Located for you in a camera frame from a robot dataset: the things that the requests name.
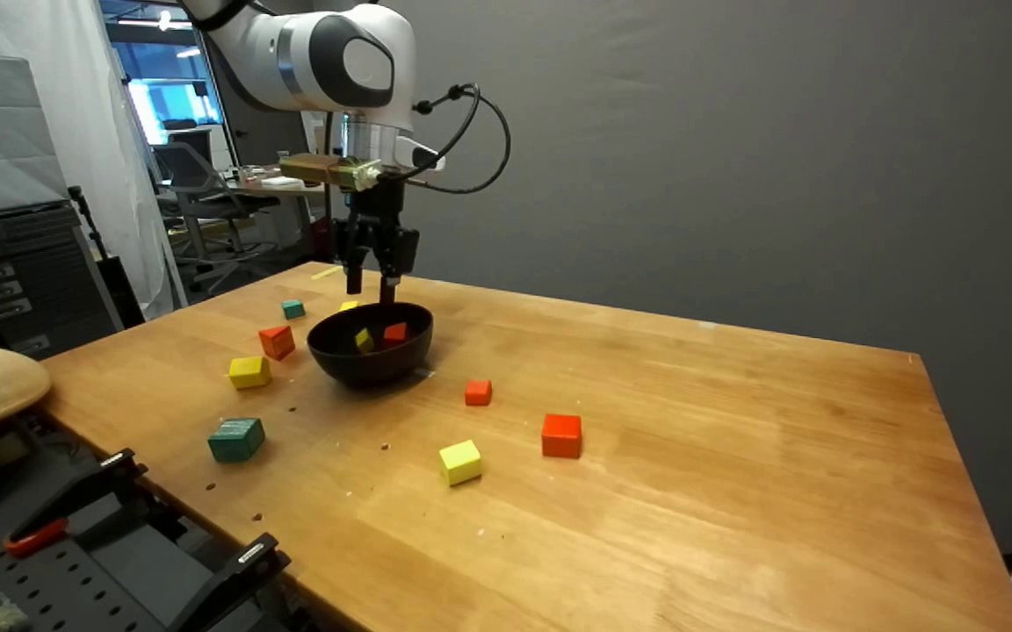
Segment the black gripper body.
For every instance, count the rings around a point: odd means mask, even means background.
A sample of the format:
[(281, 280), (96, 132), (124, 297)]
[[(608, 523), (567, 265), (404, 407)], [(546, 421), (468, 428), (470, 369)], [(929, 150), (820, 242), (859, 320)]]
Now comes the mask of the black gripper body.
[(385, 174), (373, 189), (363, 189), (347, 201), (347, 212), (342, 219), (360, 229), (360, 242), (369, 250), (365, 256), (375, 256), (397, 242), (397, 239), (414, 239), (414, 229), (401, 224), (404, 210), (404, 182), (397, 174)]

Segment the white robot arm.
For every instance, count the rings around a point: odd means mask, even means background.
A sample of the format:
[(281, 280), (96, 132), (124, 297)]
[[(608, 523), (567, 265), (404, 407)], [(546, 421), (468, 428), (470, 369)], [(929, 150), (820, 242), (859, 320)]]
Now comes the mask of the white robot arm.
[(397, 297), (414, 265), (420, 232), (401, 224), (410, 174), (444, 164), (414, 136), (414, 26), (385, 3), (345, 10), (267, 13), (253, 0), (178, 0), (190, 24), (226, 56), (251, 97), (285, 113), (339, 113), (347, 121), (347, 212), (335, 224), (347, 290), (363, 264), (381, 264), (381, 300)]

